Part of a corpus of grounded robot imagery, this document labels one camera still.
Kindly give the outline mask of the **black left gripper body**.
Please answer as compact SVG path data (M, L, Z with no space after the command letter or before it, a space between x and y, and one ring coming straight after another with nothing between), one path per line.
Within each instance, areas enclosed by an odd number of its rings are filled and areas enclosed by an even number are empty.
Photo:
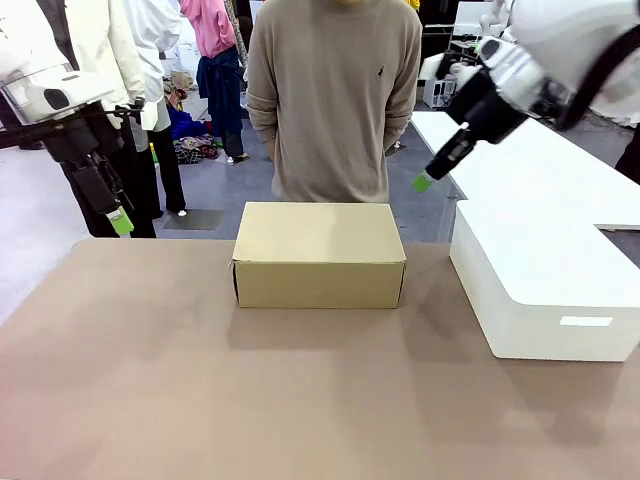
M43 143L56 162L72 164L81 164L92 153L106 157L124 145L119 131L106 115L73 118L63 124L62 131Z

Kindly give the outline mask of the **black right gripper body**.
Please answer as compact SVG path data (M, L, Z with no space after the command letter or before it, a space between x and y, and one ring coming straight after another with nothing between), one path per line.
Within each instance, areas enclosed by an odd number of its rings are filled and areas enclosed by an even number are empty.
M460 126L457 137L490 144L500 143L527 119L502 99L486 68L457 89L445 112Z

